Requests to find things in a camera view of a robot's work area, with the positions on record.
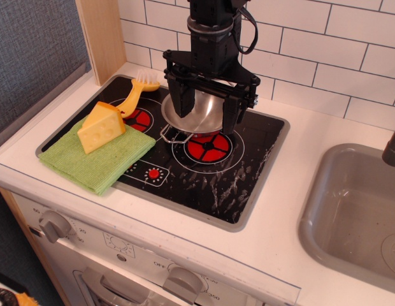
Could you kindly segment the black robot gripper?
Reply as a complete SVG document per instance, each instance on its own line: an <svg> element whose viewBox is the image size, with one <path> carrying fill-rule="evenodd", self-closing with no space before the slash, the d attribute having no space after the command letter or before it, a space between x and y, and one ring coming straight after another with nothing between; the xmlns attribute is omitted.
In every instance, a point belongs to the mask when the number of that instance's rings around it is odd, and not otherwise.
<svg viewBox="0 0 395 306"><path fill-rule="evenodd" d="M190 51L167 50L164 70L175 113L184 118L195 105L195 90L224 99L222 132L230 135L248 107L257 103L260 79L238 62L239 54L249 54L258 40L258 27L251 45L240 45L241 25L207 26L189 24Z"/></svg>

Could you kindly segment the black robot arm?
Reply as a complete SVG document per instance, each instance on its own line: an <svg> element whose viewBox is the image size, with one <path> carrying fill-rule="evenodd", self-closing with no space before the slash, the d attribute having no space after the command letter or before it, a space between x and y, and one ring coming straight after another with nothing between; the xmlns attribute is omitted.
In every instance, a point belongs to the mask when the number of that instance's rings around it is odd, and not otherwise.
<svg viewBox="0 0 395 306"><path fill-rule="evenodd" d="M240 45L241 19L255 24L245 1L191 1L187 27L190 50L167 50L165 78L175 112L181 118L191 113L195 91L223 100L222 132L231 134L247 108L257 102L260 79L238 60L257 44L255 37L247 50Z"/></svg>

